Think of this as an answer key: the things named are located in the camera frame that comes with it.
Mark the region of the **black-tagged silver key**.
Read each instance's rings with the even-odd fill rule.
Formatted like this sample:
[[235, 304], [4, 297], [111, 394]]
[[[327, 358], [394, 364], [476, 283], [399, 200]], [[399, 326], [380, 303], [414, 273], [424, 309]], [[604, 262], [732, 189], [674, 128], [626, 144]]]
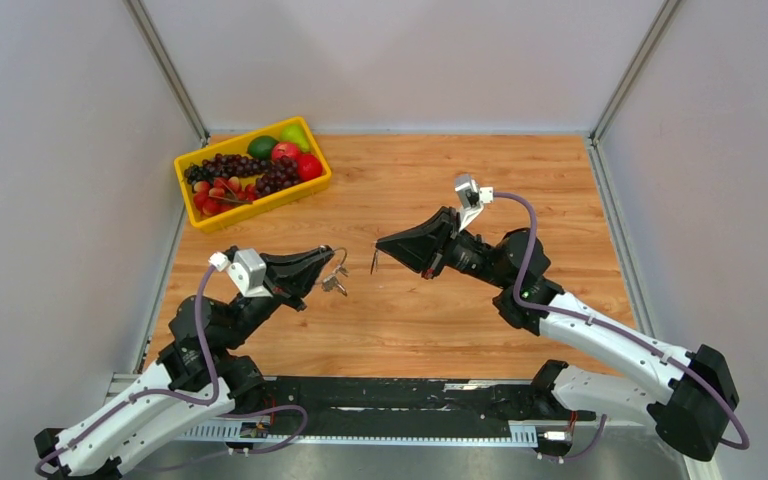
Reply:
[[378, 248], [375, 248], [372, 255], [371, 262], [370, 262], [371, 274], [374, 274], [378, 270], [379, 256], [380, 256], [380, 250]]

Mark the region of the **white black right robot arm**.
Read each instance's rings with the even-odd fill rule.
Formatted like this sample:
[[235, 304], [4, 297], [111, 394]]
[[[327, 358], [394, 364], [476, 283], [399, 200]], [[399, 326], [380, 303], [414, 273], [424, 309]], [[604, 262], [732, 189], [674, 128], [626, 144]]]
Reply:
[[588, 410], [655, 431], [694, 460], [718, 447], [744, 448], [724, 433], [736, 421], [739, 395], [725, 356], [649, 337], [587, 306], [549, 280], [550, 265], [530, 228], [507, 232], [495, 245], [461, 225], [461, 214], [440, 208], [425, 222], [379, 238], [375, 247], [424, 279], [446, 268], [499, 288], [492, 303], [511, 327], [582, 351], [616, 370], [588, 373], [564, 361], [546, 362], [534, 378], [531, 403], [544, 417]]

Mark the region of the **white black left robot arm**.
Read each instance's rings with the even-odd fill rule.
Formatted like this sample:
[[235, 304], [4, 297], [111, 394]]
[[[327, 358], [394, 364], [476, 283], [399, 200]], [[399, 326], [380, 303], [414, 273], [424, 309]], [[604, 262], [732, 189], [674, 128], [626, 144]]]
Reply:
[[230, 247], [208, 260], [170, 323], [173, 340], [128, 387], [75, 425], [34, 438], [43, 479], [120, 479], [152, 452], [215, 418], [249, 419], [252, 437], [282, 406], [253, 360], [234, 350], [282, 307], [302, 311], [336, 254], [322, 245], [273, 255]]

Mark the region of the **silver keyring with keys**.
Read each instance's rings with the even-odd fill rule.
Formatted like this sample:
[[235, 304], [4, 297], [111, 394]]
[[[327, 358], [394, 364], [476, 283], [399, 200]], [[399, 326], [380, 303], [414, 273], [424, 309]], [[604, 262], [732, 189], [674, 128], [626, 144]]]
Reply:
[[349, 276], [349, 271], [346, 267], [348, 250], [345, 247], [338, 247], [334, 250], [334, 252], [335, 254], [339, 254], [340, 258], [338, 259], [333, 270], [322, 279], [321, 288], [325, 292], [337, 292], [344, 297], [347, 297], [348, 291], [343, 285], [341, 278]]

